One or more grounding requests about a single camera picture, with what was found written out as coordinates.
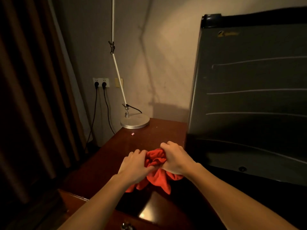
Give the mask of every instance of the brown tabletop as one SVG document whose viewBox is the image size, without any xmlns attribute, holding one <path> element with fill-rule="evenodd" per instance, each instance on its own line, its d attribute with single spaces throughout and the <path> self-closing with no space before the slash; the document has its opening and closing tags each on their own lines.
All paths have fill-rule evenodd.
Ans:
<svg viewBox="0 0 307 230">
<path fill-rule="evenodd" d="M 118 172 L 129 152 L 153 150 L 159 148 L 161 142 L 169 140 L 184 146 L 186 130 L 186 123 L 154 118 L 141 129 L 122 128 L 79 170 L 71 173 L 61 189 L 89 199 Z M 190 181 L 184 178 L 171 181 L 170 185 L 170 195 L 151 184 L 143 190 L 125 193 L 116 209 L 167 229 L 203 228 L 204 222 L 206 227 L 213 225 L 215 229 L 224 229 Z"/>
</svg>

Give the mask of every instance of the desk lamp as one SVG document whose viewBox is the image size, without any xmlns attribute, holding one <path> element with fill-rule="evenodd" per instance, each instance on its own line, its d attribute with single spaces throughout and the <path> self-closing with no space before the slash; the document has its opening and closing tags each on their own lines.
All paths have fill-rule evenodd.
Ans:
<svg viewBox="0 0 307 230">
<path fill-rule="evenodd" d="M 119 75 L 115 55 L 114 55 L 114 50 L 115 50 L 115 44 L 114 44 L 114 9 L 115 9 L 115 0 L 112 0 L 112 41 L 109 41 L 109 44 L 111 46 L 111 55 L 113 57 L 116 73 L 117 73 L 117 78 L 120 84 L 120 89 L 122 91 L 122 97 L 124 98 L 124 103 L 122 104 L 126 110 L 125 115 L 123 115 L 120 119 L 120 125 L 124 128 L 129 128 L 129 129 L 139 129 L 142 127 L 145 127 L 149 124 L 149 117 L 145 114 L 143 114 L 139 109 L 136 109 L 130 105 L 127 104 L 126 102 L 126 97 L 124 93 L 124 88 L 122 86 L 122 80 Z M 129 108 L 136 109 L 140 113 L 133 113 L 129 114 L 128 110 Z"/>
</svg>

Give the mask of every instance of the person's left arm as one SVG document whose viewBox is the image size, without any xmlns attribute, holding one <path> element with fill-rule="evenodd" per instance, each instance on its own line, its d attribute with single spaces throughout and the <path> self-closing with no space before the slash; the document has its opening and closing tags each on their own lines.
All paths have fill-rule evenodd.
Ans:
<svg viewBox="0 0 307 230">
<path fill-rule="evenodd" d="M 105 227 L 118 201 L 130 185 L 143 180 L 154 166 L 144 167 L 145 150 L 130 152 L 125 157 L 118 174 L 89 201 L 78 209 L 58 230 L 101 230 Z"/>
</svg>

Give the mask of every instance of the glossy wooden surface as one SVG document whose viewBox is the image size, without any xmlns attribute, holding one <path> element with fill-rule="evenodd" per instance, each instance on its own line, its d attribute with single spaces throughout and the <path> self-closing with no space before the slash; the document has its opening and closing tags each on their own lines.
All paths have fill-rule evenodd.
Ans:
<svg viewBox="0 0 307 230">
<path fill-rule="evenodd" d="M 83 204 L 87 202 L 87 199 L 73 195 L 71 193 L 59 190 L 59 193 L 63 199 L 63 202 L 67 208 L 67 218 L 73 215 Z M 109 222 L 107 223 L 105 230 L 119 230 L 122 223 L 130 223 L 136 230 L 148 229 L 148 230 L 161 230 L 156 225 L 150 222 L 140 220 L 129 215 L 126 215 L 120 211 L 114 210 Z"/>
<path fill-rule="evenodd" d="M 122 128 L 79 170 L 73 172 L 61 189 L 89 199 L 118 172 L 123 158 L 130 151 L 153 150 L 161 142 L 169 140 L 184 146 L 186 129 L 186 123 L 160 119 L 150 119 L 150 124 L 141 129 Z M 116 209 L 167 229 L 198 229 L 204 227 L 204 222 L 206 226 L 224 229 L 190 181 L 184 178 L 170 184 L 170 195 L 151 184 L 143 190 L 125 193 Z"/>
</svg>

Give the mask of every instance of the black plug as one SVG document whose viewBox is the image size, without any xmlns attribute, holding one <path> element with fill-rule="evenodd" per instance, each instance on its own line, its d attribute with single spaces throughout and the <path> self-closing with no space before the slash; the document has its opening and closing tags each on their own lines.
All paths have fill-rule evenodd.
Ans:
<svg viewBox="0 0 307 230">
<path fill-rule="evenodd" d="M 97 81 L 94 83 L 94 85 L 95 85 L 95 88 L 98 89 L 99 83 Z"/>
<path fill-rule="evenodd" d="M 102 82 L 102 88 L 103 88 L 103 90 L 105 90 L 105 88 L 106 88 L 106 83 L 105 82 Z"/>
</svg>

